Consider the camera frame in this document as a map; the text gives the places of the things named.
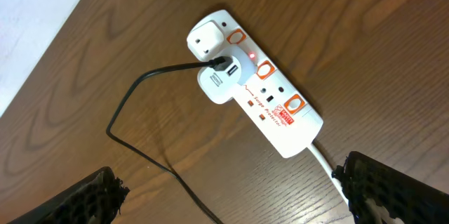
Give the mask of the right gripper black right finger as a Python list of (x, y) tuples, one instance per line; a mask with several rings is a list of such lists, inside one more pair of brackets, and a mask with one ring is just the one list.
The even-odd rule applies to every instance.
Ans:
[(448, 223), (448, 194), (360, 152), (331, 176), (340, 182), (355, 224)]

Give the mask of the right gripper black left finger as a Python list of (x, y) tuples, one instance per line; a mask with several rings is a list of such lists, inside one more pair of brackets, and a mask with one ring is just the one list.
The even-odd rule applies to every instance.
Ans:
[(12, 220), (15, 224), (111, 224), (130, 192), (104, 166)]

